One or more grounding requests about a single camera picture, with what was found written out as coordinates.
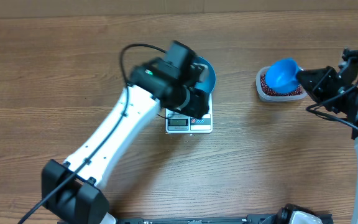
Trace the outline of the blue plastic measuring scoop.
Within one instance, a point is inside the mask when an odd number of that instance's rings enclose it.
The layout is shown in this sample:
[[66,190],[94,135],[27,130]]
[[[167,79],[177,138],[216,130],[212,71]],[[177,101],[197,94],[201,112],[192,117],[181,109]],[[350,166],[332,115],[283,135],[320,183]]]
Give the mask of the blue plastic measuring scoop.
[[268,69],[265,74],[265,82],[270,89],[279,94],[293,92],[299,86],[296,74],[300,70],[294,59],[281,59]]

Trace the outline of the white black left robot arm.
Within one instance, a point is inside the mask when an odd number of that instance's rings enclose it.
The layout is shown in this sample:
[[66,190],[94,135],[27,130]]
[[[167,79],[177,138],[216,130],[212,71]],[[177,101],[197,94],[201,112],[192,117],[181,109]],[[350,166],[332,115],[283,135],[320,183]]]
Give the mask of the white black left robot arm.
[[133,85],[92,136],[64,163],[49,161],[42,170],[43,206],[66,223],[117,223],[102,193],[121,156],[158,115],[161,104]]

